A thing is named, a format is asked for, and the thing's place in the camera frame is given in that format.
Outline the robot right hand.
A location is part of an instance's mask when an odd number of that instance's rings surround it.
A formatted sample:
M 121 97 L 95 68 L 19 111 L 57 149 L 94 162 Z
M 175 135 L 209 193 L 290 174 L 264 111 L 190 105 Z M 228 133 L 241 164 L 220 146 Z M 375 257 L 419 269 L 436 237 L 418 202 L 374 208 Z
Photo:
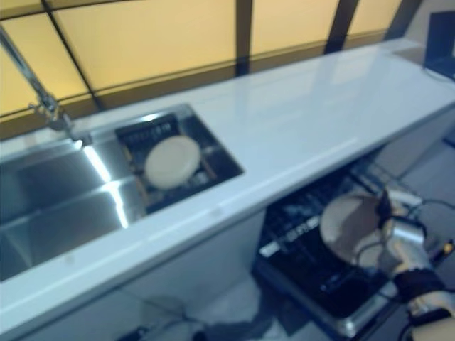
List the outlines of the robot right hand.
M 375 214 L 378 216 L 377 229 L 381 232 L 385 231 L 387 222 L 389 220 L 397 220 L 404 222 L 404 217 L 393 215 L 392 203 L 387 190 L 383 190 L 382 195 L 379 198 L 379 202 L 375 207 Z

